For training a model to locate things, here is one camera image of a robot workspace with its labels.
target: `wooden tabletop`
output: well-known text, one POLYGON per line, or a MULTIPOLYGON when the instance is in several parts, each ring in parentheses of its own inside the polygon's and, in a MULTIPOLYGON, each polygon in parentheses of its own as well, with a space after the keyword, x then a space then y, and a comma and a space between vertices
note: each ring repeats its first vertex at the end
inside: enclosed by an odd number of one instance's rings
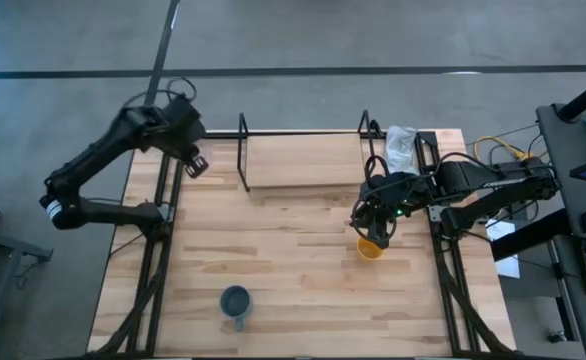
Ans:
MULTIPOLYGON (((436 133, 441 155, 465 151, 460 130, 436 133)), ((383 146, 377 140, 376 148, 383 146)), ((204 140, 202 153, 210 168, 181 184, 157 356, 450 355, 425 213, 400 219, 383 257, 362 263, 348 226, 357 189, 250 197, 236 170, 237 140, 204 140), (223 289, 236 284, 249 289, 254 304, 241 333, 219 309, 223 289)), ((160 159, 153 150, 135 154, 126 204, 153 198, 160 159)), ((137 233, 119 228, 113 247, 137 233)), ((514 348, 489 244, 465 238, 460 247, 473 305, 514 348)), ((104 344, 132 307, 143 249, 140 240, 110 260, 89 350, 104 344)), ((463 329, 459 311, 456 317, 463 329)))

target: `gray floor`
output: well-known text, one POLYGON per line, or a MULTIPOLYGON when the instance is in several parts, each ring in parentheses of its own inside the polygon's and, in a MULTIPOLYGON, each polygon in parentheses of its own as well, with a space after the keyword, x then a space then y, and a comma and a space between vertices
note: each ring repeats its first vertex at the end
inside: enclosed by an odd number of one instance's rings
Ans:
MULTIPOLYGON (((2 0, 0 71, 151 69, 168 4, 2 0)), ((167 69, 558 64, 586 65, 586 0, 184 0, 166 59, 167 69)), ((533 124, 536 106, 570 100, 586 88, 586 73, 194 81, 210 129, 235 128, 241 111, 253 129, 353 128, 366 108, 383 126, 462 128, 472 141, 533 124)), ((57 231, 37 200, 50 171, 95 140, 147 85, 0 80, 0 231, 55 248, 51 263, 12 293, 1 359, 85 350, 113 228, 57 231)), ((526 148, 535 135, 530 129, 505 139, 526 148)), ((122 156, 83 193, 119 198, 129 161, 122 156)), ((560 204, 542 204, 542 212, 560 204)), ((545 344, 538 330, 546 320, 527 315, 536 305, 508 291, 519 348, 572 354, 545 344)))

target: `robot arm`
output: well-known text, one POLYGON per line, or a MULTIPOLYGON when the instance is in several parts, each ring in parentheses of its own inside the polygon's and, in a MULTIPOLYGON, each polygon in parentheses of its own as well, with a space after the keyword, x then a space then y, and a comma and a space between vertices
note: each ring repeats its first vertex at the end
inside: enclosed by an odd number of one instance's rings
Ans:
POLYGON ((370 177, 370 171, 366 173, 367 180, 360 188, 351 225, 360 236, 381 249, 389 246, 397 217, 409 217, 427 206, 448 206, 477 190, 496 189, 465 207, 442 210, 443 235, 459 238, 480 217, 494 216, 503 207, 519 201, 550 199, 559 189, 550 167, 538 158, 491 166, 440 161, 430 167, 430 173, 423 175, 398 172, 370 177))
POLYGON ((190 177, 199 176, 208 168, 194 144, 206 133, 199 119, 200 114, 183 95, 175 96, 163 109, 121 109, 99 140, 49 175, 40 204, 58 229, 95 222, 135 224, 145 231, 162 223, 164 218, 154 204, 127 207, 91 202, 80 196, 80 188, 122 153, 150 147, 182 160, 190 177))

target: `orange cup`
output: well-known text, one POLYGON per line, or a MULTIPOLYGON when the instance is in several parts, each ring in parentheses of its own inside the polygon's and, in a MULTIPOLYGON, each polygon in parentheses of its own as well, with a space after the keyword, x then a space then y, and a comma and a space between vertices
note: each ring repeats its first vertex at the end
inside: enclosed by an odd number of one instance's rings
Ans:
POLYGON ((384 254, 384 250, 380 249, 374 243, 359 238, 357 240, 357 255, 362 261, 372 261, 378 259, 384 254))

